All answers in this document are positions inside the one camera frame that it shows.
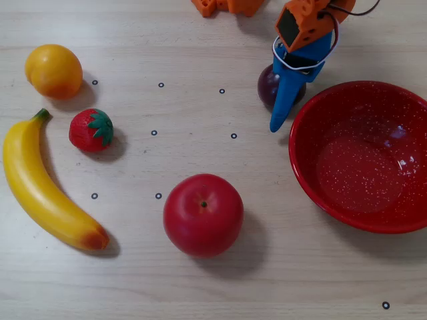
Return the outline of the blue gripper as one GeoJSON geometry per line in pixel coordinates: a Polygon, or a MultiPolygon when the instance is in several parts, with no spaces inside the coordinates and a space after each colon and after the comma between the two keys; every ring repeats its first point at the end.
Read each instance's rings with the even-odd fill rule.
{"type": "Polygon", "coordinates": [[[273,46],[273,72],[278,76],[278,90],[270,120],[275,133],[288,118],[292,107],[306,94],[306,83],[313,82],[322,70],[332,46],[332,32],[288,53],[279,37],[273,46]]]}

